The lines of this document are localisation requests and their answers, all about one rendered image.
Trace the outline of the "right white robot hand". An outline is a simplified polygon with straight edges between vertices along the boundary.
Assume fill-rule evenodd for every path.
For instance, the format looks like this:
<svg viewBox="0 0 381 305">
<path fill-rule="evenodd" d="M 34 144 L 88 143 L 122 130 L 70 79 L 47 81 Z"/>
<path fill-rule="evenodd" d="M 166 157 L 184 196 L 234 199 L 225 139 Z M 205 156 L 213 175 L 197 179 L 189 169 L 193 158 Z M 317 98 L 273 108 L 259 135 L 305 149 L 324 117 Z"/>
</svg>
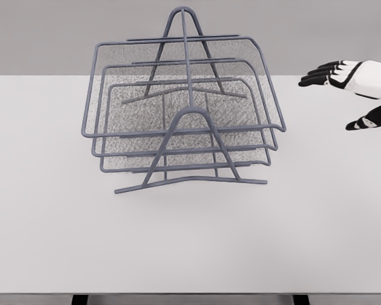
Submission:
<svg viewBox="0 0 381 305">
<path fill-rule="evenodd" d="M 300 87 L 330 85 L 360 97 L 381 100 L 381 62 L 374 60 L 328 62 L 309 71 L 300 79 L 298 85 Z M 381 105 L 351 121 L 345 129 L 356 131 L 379 127 L 381 127 Z"/>
</svg>

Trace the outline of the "large grey mesh tray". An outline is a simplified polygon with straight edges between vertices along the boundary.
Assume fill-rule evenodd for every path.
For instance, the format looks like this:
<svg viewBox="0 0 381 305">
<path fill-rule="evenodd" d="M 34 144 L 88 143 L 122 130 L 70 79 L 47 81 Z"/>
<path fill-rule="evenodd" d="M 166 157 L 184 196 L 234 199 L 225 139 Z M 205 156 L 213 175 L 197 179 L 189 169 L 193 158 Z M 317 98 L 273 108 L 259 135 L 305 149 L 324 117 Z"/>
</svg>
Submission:
<svg viewBox="0 0 381 305">
<path fill-rule="evenodd" d="M 254 82 L 257 123 L 223 127 L 223 132 L 246 132 L 262 128 L 286 131 L 286 125 L 274 91 L 264 54 L 257 42 L 248 36 L 191 36 L 129 39 L 123 42 L 99 43 L 95 47 L 90 83 L 86 98 L 81 134 L 86 138 L 151 137 L 148 132 L 101 132 L 106 110 L 104 93 L 114 87 L 141 86 L 143 90 L 127 103 L 162 95 L 154 86 L 171 85 L 186 91 L 187 103 L 194 106 L 197 84 L 213 83 L 213 93 L 237 96 L 225 90 L 226 82 Z"/>
</svg>

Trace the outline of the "medium grey mesh tray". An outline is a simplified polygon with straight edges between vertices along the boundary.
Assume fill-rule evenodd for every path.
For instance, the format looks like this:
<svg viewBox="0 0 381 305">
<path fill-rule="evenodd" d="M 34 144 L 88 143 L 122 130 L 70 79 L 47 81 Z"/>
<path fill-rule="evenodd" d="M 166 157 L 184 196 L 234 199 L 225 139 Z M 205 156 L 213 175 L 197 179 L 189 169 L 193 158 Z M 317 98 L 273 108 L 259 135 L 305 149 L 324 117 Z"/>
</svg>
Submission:
<svg viewBox="0 0 381 305">
<path fill-rule="evenodd" d="M 275 149 L 284 130 L 263 64 L 241 58 L 107 64 L 88 94 L 84 134 L 101 158 Z"/>
</svg>

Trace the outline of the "small grey mesh tray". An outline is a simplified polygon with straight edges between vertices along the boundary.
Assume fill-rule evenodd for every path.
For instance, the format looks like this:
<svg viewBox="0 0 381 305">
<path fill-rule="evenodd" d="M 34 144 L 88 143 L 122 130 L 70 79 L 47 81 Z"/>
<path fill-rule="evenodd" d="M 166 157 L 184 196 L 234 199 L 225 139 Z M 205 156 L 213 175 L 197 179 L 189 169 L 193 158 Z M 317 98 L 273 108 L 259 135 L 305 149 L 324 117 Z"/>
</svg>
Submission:
<svg viewBox="0 0 381 305">
<path fill-rule="evenodd" d="M 245 80 L 226 82 L 227 92 L 236 92 L 237 96 L 225 96 L 213 93 L 213 83 L 197 84 L 194 92 L 194 105 L 206 109 L 210 114 L 220 136 L 229 152 L 231 160 L 237 166 L 254 164 L 268 165 L 269 152 L 275 147 L 270 128 L 246 132 L 223 132 L 223 127 L 236 125 L 254 125 L 256 116 L 255 102 L 258 97 L 251 94 L 257 90 L 254 82 Z M 103 137 L 94 143 L 94 152 L 101 159 L 101 168 L 105 172 L 146 172 L 162 143 L 163 132 L 169 128 L 174 115 L 189 106 L 186 91 L 173 89 L 171 85 L 152 87 L 153 92 L 164 91 L 145 100 L 127 103 L 127 99 L 137 96 L 143 87 L 119 86 L 110 93 L 105 92 L 102 105 L 106 110 L 106 121 L 100 126 L 101 132 L 148 132 L 151 137 Z M 207 123 L 198 114 L 186 114 L 177 126 L 177 130 L 192 130 L 175 133 L 168 142 L 167 153 L 162 156 L 157 169 L 173 167 L 177 170 L 191 168 L 223 168 L 225 157 L 213 136 L 207 132 Z"/>
</svg>

